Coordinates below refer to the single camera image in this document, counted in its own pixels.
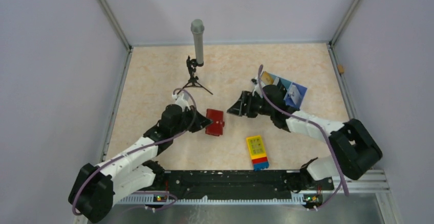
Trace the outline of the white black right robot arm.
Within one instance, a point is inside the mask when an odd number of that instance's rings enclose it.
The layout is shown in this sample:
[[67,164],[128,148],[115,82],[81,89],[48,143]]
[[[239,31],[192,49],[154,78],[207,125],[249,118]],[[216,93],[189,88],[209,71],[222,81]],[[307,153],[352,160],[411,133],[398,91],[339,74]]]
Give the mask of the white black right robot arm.
[[321,180],[333,176],[358,180],[382,159],[382,150],[360,120],[323,119],[287,105],[284,91],[276,85],[265,85],[263,91],[265,97],[259,89],[242,91],[227,113],[248,118],[268,116],[279,129],[326,143],[330,156],[311,159],[300,169],[304,188],[314,189]]

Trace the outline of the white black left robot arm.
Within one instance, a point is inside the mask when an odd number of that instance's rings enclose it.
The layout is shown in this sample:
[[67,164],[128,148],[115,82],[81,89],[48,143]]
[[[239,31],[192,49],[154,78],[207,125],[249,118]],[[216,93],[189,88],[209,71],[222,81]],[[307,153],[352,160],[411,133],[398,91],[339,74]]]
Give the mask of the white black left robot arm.
[[68,197],[73,214],[97,223],[119,200],[133,192],[146,187],[160,189],[164,176],[155,169],[153,158],[183,133],[198,132],[212,123],[192,105],[166,106],[157,123],[128,149],[97,165],[82,166]]

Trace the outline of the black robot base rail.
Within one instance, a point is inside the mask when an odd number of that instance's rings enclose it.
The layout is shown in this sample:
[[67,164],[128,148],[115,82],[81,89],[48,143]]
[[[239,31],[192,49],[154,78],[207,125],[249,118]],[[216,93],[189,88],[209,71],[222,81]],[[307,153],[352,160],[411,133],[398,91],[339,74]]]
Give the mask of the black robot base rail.
[[178,200],[290,199],[301,191],[334,190],[333,180],[310,180],[298,170],[172,170],[158,173],[145,191],[168,191]]

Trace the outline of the red leather card holder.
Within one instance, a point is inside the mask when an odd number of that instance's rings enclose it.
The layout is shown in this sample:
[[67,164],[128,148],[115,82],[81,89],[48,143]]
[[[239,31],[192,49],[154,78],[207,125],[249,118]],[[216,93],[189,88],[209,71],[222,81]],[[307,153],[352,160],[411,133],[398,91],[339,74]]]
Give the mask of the red leather card holder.
[[206,110],[206,118],[210,119],[212,123],[206,127],[205,134],[216,137],[222,136],[225,126],[224,112],[208,108]]

